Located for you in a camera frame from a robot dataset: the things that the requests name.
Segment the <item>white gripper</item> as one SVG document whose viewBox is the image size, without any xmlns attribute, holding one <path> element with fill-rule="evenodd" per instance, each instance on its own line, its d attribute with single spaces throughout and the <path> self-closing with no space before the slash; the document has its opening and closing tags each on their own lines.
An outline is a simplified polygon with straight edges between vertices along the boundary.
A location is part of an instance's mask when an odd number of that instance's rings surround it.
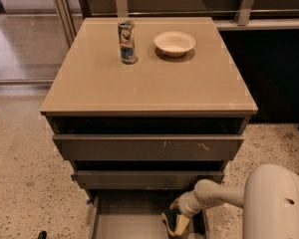
<svg viewBox="0 0 299 239">
<path fill-rule="evenodd" d="M 178 197 L 169 206 L 169 209 L 179 209 L 181 214 L 176 215 L 176 224 L 174 228 L 174 235 L 181 236 L 190 221 L 188 216 L 194 216 L 202 210 L 201 203 L 195 196 L 194 191 L 187 191 Z"/>
</svg>

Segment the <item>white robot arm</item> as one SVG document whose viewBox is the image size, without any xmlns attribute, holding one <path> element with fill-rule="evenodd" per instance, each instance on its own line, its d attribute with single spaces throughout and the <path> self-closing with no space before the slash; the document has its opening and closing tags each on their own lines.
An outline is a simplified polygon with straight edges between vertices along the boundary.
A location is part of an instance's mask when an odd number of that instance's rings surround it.
<svg viewBox="0 0 299 239">
<path fill-rule="evenodd" d="M 197 181 L 170 206 L 171 234 L 182 234 L 190 217 L 222 203 L 243 209 L 243 239 L 299 239 L 299 175 L 276 164 L 257 166 L 241 187 Z"/>
</svg>

